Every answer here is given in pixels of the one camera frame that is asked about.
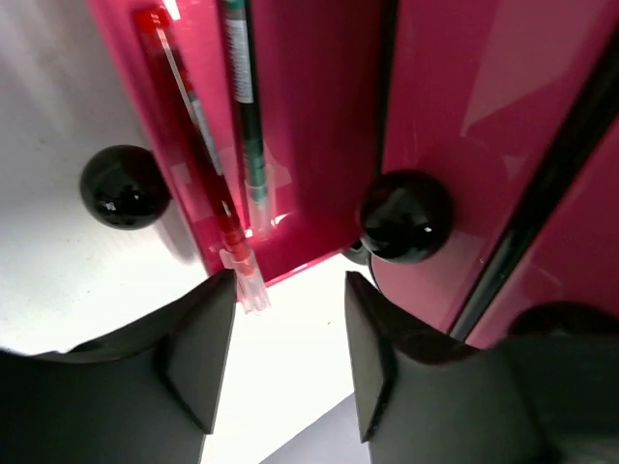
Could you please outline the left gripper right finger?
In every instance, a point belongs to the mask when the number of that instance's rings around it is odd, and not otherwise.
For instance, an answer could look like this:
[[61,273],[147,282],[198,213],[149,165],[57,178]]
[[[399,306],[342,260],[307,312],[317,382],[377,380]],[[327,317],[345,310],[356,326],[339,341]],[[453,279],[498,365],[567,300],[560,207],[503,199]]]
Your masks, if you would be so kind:
[[345,278],[361,441],[374,463],[614,463],[618,322],[586,304],[524,311],[496,345],[460,342]]

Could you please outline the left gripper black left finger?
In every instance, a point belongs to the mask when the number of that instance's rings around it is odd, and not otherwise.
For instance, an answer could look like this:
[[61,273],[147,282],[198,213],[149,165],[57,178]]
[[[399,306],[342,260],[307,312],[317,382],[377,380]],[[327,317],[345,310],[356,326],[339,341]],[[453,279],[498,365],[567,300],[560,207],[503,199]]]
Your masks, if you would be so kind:
[[1,354],[5,463],[197,463],[213,432],[234,322],[223,270],[66,353]]

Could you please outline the pink drawer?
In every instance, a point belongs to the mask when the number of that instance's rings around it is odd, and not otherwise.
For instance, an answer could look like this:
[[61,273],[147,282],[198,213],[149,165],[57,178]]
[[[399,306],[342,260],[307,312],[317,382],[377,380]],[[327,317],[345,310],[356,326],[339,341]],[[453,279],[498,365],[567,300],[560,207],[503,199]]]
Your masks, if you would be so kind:
[[612,125],[467,343],[618,332],[618,127]]
[[614,1],[399,4],[382,168],[435,178],[455,222],[420,263],[372,259],[389,300],[452,327],[617,22]]
[[[150,1],[89,9],[130,95],[205,270],[221,269],[221,237],[180,126],[151,74],[133,14]],[[253,242],[275,283],[359,236],[356,210],[376,169],[379,1],[253,1],[251,25],[276,226]]]

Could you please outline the red pen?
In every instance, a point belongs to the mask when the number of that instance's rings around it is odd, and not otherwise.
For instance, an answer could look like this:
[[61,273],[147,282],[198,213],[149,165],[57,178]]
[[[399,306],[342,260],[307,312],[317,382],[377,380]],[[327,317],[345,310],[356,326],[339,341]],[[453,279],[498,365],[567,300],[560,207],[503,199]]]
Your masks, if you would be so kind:
[[187,147],[186,158],[205,190],[222,239],[220,256],[236,273],[240,301],[247,313],[270,306],[255,254],[246,238],[215,142],[192,85],[173,31],[173,19],[164,6],[132,12],[141,46],[157,87],[158,99],[171,112],[171,122]]

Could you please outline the green pen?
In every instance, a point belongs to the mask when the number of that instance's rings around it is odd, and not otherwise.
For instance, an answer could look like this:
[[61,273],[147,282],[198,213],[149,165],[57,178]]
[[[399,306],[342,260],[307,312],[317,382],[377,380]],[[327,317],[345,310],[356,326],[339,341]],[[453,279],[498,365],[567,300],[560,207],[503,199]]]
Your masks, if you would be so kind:
[[242,138],[244,183],[252,236],[267,239],[274,227],[273,169],[267,162],[260,115],[250,3],[221,3],[233,96]]

